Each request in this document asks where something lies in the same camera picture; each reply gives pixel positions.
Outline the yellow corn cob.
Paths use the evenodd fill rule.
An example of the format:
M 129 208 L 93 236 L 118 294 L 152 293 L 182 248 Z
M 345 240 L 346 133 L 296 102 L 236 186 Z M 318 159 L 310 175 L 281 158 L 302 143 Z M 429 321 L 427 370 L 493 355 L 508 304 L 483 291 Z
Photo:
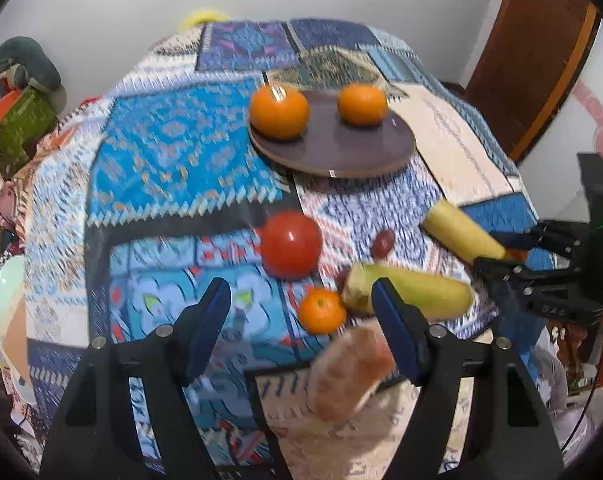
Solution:
M 507 249 L 460 208 L 442 198 L 426 214 L 422 229 L 466 263 L 479 258 L 503 260 Z

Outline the red grape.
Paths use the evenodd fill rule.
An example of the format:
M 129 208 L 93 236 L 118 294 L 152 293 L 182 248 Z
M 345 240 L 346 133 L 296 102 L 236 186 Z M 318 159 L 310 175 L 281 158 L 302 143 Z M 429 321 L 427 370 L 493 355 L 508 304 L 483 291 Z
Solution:
M 343 269 L 339 270 L 334 278 L 336 290 L 341 294 L 346 286 L 346 283 L 351 272 L 350 266 L 344 266 Z
M 395 247 L 396 235 L 391 229 L 382 229 L 374 237 L 371 245 L 371 257 L 374 260 L 384 260 Z

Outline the pomelo wedge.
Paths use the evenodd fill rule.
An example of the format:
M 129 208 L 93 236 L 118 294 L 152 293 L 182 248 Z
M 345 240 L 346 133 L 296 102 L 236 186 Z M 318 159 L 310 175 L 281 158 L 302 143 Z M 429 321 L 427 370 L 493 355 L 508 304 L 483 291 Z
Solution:
M 323 422 L 344 422 L 394 370 L 396 362 L 379 322 L 350 327 L 311 364 L 308 406 Z

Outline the small mandarin orange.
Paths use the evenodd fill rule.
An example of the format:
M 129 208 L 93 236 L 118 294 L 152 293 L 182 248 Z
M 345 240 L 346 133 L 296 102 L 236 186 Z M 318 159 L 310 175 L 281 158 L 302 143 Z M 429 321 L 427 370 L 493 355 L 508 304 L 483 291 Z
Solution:
M 297 320 L 309 334 L 330 335 L 346 323 L 347 311 L 334 290 L 311 288 L 300 303 Z

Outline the red tomato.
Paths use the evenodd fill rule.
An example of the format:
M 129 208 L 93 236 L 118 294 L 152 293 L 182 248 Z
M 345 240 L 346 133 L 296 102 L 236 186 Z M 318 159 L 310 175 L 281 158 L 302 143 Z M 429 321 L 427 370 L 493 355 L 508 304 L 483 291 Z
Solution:
M 317 269 L 322 247 L 317 222 L 299 211 L 280 211 L 262 229 L 262 265 L 279 280 L 298 281 L 310 276 Z

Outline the brown wooden door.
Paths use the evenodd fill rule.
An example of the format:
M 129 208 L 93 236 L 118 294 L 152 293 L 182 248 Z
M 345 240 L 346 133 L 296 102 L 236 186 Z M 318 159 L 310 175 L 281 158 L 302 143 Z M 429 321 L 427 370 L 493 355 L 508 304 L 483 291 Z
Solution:
M 550 125 L 600 23 L 590 0 L 502 0 L 465 96 L 510 159 L 522 160 Z

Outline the dark brown round plate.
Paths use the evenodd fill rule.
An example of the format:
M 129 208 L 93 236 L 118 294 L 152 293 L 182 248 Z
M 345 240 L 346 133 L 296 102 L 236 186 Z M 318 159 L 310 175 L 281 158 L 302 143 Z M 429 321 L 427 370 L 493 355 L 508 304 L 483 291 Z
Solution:
M 395 112 L 371 128 L 357 128 L 341 119 L 334 91 L 305 90 L 311 112 L 305 133 L 276 141 L 248 128 L 254 148 L 291 170 L 327 178 L 372 178 L 405 166 L 416 152 L 410 126 Z

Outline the orange on plate right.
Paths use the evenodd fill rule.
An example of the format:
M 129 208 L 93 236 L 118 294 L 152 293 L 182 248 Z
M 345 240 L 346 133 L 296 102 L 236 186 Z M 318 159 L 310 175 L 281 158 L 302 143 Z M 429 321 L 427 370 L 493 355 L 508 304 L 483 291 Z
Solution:
M 379 88 L 367 84 L 349 84 L 339 92 L 337 109 L 347 124 L 372 128 L 384 120 L 388 105 L 385 94 Z

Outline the blue patchwork bedspread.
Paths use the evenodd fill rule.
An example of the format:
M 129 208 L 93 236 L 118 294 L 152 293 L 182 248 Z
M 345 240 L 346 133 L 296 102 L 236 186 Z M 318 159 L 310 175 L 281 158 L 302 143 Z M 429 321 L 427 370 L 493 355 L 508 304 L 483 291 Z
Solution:
M 416 136 L 410 162 L 382 177 L 305 177 L 261 158 L 248 139 L 251 93 L 372 84 Z M 416 401 L 398 378 L 353 422 L 310 424 L 270 443 L 244 375 L 297 365 L 326 345 L 297 322 L 305 284 L 269 278 L 257 230 L 278 207 L 315 219 L 318 282 L 370 256 L 391 229 L 395 266 L 469 281 L 469 271 L 420 230 L 437 200 L 483 229 L 537 221 L 521 175 L 471 104 L 428 73 L 405 41 L 362 24 L 296 18 L 198 26 L 158 44 L 117 86 L 45 136 L 16 180 L 25 241 L 32 426 L 46 445 L 70 375 L 93 336 L 128 342 L 175 321 L 221 276 L 236 294 L 204 377 L 187 388 L 208 452 L 226 478 L 283 462 L 296 479 L 377 479 Z

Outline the pink doll figure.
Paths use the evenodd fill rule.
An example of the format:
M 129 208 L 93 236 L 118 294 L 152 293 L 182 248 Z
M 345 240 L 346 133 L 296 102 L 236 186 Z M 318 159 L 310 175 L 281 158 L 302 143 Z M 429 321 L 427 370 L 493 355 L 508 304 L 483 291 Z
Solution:
M 0 174 L 0 226 L 3 229 L 15 230 L 15 204 L 14 184 Z

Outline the large orange with sticker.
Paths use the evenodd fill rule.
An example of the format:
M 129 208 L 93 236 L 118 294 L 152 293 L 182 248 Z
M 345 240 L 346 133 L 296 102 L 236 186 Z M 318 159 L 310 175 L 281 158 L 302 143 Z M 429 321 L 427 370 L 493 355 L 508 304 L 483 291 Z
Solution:
M 310 105 L 306 96 L 284 84 L 266 84 L 251 97 L 251 125 L 263 136 L 277 141 L 297 139 L 305 132 Z

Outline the green cardboard box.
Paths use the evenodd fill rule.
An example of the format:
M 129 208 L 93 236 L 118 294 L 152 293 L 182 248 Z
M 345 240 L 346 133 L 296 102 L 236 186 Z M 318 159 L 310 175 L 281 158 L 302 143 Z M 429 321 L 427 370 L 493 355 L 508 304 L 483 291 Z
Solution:
M 0 172 L 6 177 L 35 155 L 36 145 L 51 132 L 58 116 L 36 89 L 13 90 L 0 100 Z

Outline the dark green plush toy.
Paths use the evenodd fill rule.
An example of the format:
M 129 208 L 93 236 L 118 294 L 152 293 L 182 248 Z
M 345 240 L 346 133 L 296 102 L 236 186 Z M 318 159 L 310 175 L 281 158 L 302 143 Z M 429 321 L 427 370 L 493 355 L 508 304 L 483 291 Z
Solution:
M 29 86 L 44 93 L 55 92 L 61 85 L 61 75 L 44 49 L 24 36 L 0 44 L 0 78 L 6 78 L 11 88 Z

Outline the yellow plush behind bed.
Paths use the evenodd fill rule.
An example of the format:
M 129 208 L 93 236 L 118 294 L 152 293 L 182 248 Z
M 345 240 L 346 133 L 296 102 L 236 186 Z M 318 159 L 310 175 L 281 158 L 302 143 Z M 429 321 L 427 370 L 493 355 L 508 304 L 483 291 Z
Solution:
M 201 9 L 189 13 L 179 25 L 180 30 L 186 30 L 193 27 L 203 26 L 210 23 L 226 22 L 230 18 L 214 9 Z

